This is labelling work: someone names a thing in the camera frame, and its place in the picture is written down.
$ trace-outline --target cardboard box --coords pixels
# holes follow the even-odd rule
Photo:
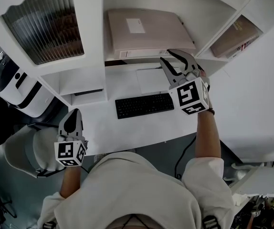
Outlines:
[[[209,95],[204,81],[198,77],[169,90],[174,108],[188,115],[209,109]]]
[[[175,48],[193,54],[195,46],[175,13],[117,9],[108,11],[114,59],[169,55]]]
[[[211,46],[215,57],[229,55],[237,47],[259,36],[259,29],[244,16],[240,16],[234,24]]]

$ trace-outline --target white box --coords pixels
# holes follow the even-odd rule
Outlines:
[[[87,147],[82,141],[54,143],[55,159],[66,167],[81,166]]]
[[[108,11],[115,59],[169,55],[176,48],[193,54],[195,46],[175,13],[146,9]]]
[[[188,115],[209,109],[207,87],[200,77],[172,88],[169,94],[174,108],[181,109]]]

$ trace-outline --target label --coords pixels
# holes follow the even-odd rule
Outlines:
[[[237,31],[242,31],[241,23],[239,21],[235,21],[235,23],[232,25]]]
[[[140,19],[126,19],[126,22],[131,33],[146,33]]]
[[[135,58],[135,57],[149,57],[170,55],[167,49],[137,49],[129,51],[121,51],[120,59]]]

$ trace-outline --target ribbed glass panel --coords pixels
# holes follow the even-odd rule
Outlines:
[[[2,17],[35,64],[84,54],[73,0],[25,0]]]

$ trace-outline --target fiducial marker cube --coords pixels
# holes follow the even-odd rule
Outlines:
[[[81,166],[87,150],[82,141],[54,143],[55,159],[66,167]]]
[[[169,94],[174,107],[188,115],[209,109],[208,90],[200,77],[172,88]]]

